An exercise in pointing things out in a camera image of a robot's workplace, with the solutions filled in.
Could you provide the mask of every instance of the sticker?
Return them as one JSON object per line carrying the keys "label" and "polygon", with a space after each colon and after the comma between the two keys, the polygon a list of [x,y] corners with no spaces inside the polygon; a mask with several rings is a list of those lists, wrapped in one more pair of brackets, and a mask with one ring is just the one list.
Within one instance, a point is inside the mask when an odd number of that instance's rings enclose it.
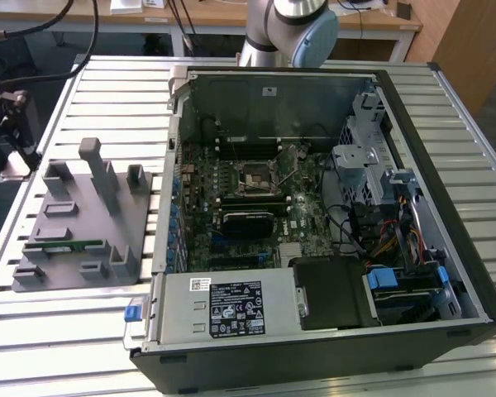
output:
{"label": "sticker", "polygon": [[264,97],[277,97],[278,88],[277,87],[263,87]]}
{"label": "sticker", "polygon": [[212,283],[212,279],[190,279],[189,280],[189,290],[190,291],[209,291],[209,285]]}
{"label": "sticker", "polygon": [[167,18],[145,18],[145,22],[167,23],[167,22],[169,22],[169,19],[167,19]]}
{"label": "sticker", "polygon": [[209,334],[213,338],[247,337],[265,333],[263,290],[260,281],[212,284],[208,288]]}

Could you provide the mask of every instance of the metal sheet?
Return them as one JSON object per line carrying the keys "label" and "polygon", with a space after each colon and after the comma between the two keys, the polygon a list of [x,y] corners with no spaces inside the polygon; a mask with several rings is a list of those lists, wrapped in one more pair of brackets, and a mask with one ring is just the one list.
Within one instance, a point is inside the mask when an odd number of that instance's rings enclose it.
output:
{"label": "metal sheet", "polygon": [[73,103],[167,103],[167,101],[169,101],[169,92],[82,92],[75,93],[73,99]]}
{"label": "metal sheet", "polygon": [[[77,149],[83,137],[98,136],[103,155],[114,159],[116,172],[142,163],[155,174],[160,189],[169,117],[164,79],[174,63],[203,60],[97,56],[83,80],[72,83],[74,95],[61,103],[63,114],[48,137],[49,159],[69,160],[73,172],[88,172]],[[209,65],[233,65],[213,60]],[[326,67],[385,67],[381,63],[331,62]],[[485,265],[496,283],[496,160],[485,140],[455,113],[460,106],[447,96],[434,74],[418,64],[385,67],[443,182],[465,221]],[[23,238],[32,229],[45,185],[37,175],[23,204],[12,236],[0,258],[0,396],[22,397],[160,395],[137,371],[121,345],[122,310],[130,298],[149,292],[150,254],[160,196],[150,199],[150,215],[142,259],[141,283],[109,289],[77,289],[17,294],[10,290],[12,273],[21,257]],[[140,327],[133,328],[140,338]],[[462,347],[417,371],[315,380],[287,385],[225,390],[216,396],[390,395],[416,397],[451,394],[496,395],[496,338],[476,347]]]}

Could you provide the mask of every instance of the warning label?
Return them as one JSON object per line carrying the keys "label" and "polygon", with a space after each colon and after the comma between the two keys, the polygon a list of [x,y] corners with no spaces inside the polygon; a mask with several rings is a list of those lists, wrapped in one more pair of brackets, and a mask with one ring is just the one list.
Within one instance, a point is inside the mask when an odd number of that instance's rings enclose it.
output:
{"label": "warning label", "polygon": [[209,302],[209,334],[212,337],[246,337],[265,333],[260,281],[211,284]]}

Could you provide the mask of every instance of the wooden desk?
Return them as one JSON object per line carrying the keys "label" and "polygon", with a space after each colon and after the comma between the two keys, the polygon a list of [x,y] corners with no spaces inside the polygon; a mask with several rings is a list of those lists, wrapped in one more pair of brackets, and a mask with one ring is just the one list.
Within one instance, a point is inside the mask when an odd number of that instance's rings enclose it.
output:
{"label": "wooden desk", "polygon": [[[246,25],[246,5],[231,4],[217,0],[185,0],[189,15],[200,34],[244,35]],[[173,41],[175,56],[184,55],[184,42],[173,14],[167,7],[144,7],[141,14],[111,15],[110,0],[98,0],[101,31],[129,33],[169,33]],[[65,0],[0,0],[0,29],[21,29],[34,26],[54,16],[64,6]],[[179,3],[180,16],[184,25],[187,17]],[[344,39],[391,40],[397,44],[391,55],[392,61],[403,61],[412,43],[415,32],[422,24],[417,20],[406,21],[391,17],[380,11],[362,12],[363,33],[360,33],[358,14],[340,18]],[[91,31],[91,0],[76,0],[69,15],[53,31]]]}

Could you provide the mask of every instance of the black plastic cover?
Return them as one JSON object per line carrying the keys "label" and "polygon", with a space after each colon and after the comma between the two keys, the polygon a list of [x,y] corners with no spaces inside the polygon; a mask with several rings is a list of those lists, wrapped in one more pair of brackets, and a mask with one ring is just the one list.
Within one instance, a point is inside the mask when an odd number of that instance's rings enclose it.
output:
{"label": "black plastic cover", "polygon": [[308,316],[303,330],[377,327],[365,292],[364,266],[354,257],[311,256],[290,261],[296,286],[304,288]]}

